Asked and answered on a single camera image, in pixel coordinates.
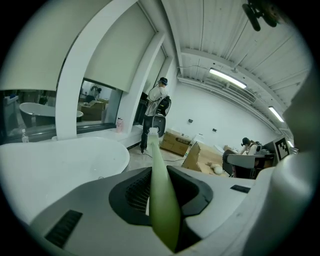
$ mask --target roller blind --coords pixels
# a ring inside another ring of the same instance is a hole
[[[154,35],[147,17],[138,4],[134,4],[104,35],[84,78],[128,92],[139,62]]]
[[[148,93],[150,89],[155,85],[155,82],[157,80],[158,74],[161,70],[161,67],[166,59],[166,56],[162,49],[160,48],[158,54],[155,57],[155,60],[151,66],[150,73],[148,75],[148,78],[146,79],[143,92]]]
[[[0,90],[55,91],[76,36],[110,1],[48,1],[15,40],[0,73]]]

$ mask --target white shirt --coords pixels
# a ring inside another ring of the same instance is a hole
[[[149,92],[148,100],[151,101],[145,111],[145,115],[152,117],[156,115],[156,110],[160,102],[168,95],[166,88],[158,87],[151,89]]]
[[[90,90],[89,90],[89,95],[91,95],[91,96],[93,96],[93,97],[95,97],[95,98],[97,98],[97,96],[98,96],[98,88],[97,87],[95,87],[95,88],[93,88],[92,89],[92,87],[90,88]]]

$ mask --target ceiling light fixture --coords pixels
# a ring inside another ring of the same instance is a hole
[[[288,144],[290,145],[291,148],[294,147],[294,145],[292,145],[291,141],[290,140],[287,140],[288,141]]]
[[[246,88],[247,86],[243,83],[243,82],[240,82],[239,80],[233,78],[232,76],[228,75],[228,74],[225,74],[221,71],[218,71],[214,68],[210,68],[210,71],[209,71],[211,74],[213,75],[216,75],[218,77],[221,77],[225,80],[228,80],[229,82],[235,84],[236,86],[239,86],[241,87],[242,89]]]
[[[281,118],[281,116],[278,114],[278,112],[275,110],[273,106],[269,107],[270,111],[276,116],[276,118],[279,119],[280,122],[284,123],[285,121]]]

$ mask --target freestanding bathtub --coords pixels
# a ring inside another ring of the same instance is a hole
[[[76,187],[126,171],[129,160],[124,145],[101,137],[8,143],[0,145],[0,185],[29,225]]]
[[[32,127],[32,116],[35,116],[36,126],[54,125],[56,108],[54,106],[41,105],[33,102],[25,102],[19,106],[20,113],[26,127]],[[80,122],[84,113],[76,112],[76,121]]]

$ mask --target white bottle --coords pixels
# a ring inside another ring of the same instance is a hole
[[[116,125],[115,132],[122,133],[122,131],[124,129],[124,120],[122,118],[118,118],[115,125]]]
[[[22,142],[23,143],[29,142],[29,137],[26,136],[26,129],[22,129]]]

